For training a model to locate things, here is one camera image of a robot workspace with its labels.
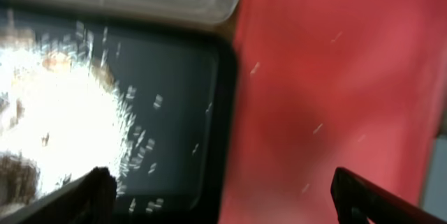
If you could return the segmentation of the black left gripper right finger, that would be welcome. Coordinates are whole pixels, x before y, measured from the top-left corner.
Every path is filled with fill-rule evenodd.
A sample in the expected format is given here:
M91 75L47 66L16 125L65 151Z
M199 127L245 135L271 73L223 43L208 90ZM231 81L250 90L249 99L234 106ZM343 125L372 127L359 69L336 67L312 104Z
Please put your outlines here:
M345 167L336 168L330 192L339 224L446 224Z

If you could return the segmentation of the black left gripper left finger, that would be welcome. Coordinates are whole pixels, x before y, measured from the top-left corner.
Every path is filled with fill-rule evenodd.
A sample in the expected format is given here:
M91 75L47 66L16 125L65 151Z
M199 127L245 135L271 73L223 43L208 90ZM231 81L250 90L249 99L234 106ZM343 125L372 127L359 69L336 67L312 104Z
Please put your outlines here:
M1 224L112 222L117 182L106 167L85 176L1 219Z

